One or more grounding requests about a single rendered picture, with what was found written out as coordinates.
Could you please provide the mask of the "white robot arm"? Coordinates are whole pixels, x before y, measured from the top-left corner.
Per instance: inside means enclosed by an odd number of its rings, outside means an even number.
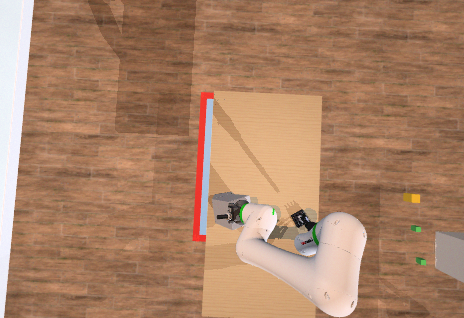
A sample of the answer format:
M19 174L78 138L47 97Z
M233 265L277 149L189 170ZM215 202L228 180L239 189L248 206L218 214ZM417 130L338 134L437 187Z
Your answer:
M354 311L367 239L356 217L333 212L312 223L307 233L294 240L302 256L267 243L277 223L273 207L246 200L236 203L229 203L228 213L217 219L245 225L236 243L240 260L278 277L328 315L345 317Z

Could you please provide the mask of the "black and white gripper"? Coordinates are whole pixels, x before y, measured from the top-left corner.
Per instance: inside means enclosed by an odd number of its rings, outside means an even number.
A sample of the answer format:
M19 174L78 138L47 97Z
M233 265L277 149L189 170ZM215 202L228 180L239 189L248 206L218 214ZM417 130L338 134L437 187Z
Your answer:
M301 217L301 218L300 218ZM303 217L303 218L302 218ZM305 218L304 218L305 217ZM315 222L311 222L310 220L308 220L308 216L298 216L299 218L299 221L302 222L303 225L305 225L305 227L307 228L307 230L309 231L309 226L312 224L312 223L315 223ZM305 221L305 222L304 222Z

